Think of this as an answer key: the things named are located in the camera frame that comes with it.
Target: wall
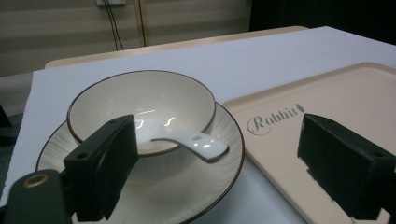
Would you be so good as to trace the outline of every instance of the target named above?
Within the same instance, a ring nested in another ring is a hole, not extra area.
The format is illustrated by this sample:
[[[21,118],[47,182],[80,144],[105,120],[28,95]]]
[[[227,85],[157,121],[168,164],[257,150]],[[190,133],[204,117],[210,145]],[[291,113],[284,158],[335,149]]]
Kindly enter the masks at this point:
[[[125,48],[140,47],[134,2],[113,7]],[[1,0],[0,77],[62,58],[113,51],[106,9],[94,0]]]
[[[389,0],[253,0],[249,30],[331,26],[396,45],[395,9]]]
[[[113,13],[124,48],[133,49],[247,32],[250,6],[251,0],[127,0]],[[0,0],[0,77],[114,50],[106,9],[95,0]]]

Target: beige tray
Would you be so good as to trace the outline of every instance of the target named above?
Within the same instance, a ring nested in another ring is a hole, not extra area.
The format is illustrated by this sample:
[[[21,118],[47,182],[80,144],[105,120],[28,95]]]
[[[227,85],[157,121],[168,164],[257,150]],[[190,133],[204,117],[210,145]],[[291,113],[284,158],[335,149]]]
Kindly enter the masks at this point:
[[[396,155],[396,70],[360,63],[226,102],[247,154],[309,223],[388,223],[348,217],[297,158],[303,114],[334,119]]]

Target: plate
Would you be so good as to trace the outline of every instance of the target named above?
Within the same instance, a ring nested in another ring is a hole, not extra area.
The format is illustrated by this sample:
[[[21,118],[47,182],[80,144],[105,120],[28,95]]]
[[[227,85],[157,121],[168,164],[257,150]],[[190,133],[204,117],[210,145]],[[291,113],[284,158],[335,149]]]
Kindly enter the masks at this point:
[[[229,145],[225,158],[213,164],[195,160],[186,169],[157,182],[128,179],[111,218],[99,223],[190,222],[216,205],[239,176],[245,146],[235,119],[219,104],[211,135]],[[63,123],[44,145],[36,169],[62,171],[63,159],[77,146]]]

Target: white tablecloth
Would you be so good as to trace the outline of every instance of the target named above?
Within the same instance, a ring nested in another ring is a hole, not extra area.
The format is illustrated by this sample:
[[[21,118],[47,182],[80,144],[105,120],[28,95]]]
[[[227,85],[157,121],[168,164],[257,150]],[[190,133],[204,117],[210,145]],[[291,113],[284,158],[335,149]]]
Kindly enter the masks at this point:
[[[34,72],[1,205],[12,183],[35,170],[41,148],[65,121],[76,95],[105,77],[148,69],[177,72],[203,82],[224,103],[361,62],[396,67],[396,46],[321,27]],[[250,160],[229,194],[195,222],[304,223]]]

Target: spoon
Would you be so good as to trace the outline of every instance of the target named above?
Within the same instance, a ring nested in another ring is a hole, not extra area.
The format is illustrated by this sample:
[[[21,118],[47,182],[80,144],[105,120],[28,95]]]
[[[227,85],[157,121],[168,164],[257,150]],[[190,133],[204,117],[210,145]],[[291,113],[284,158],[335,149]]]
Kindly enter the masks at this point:
[[[218,161],[230,150],[213,136],[196,131],[168,131],[155,119],[136,120],[135,126],[139,150],[153,149],[155,141],[168,141],[185,147],[207,163]]]

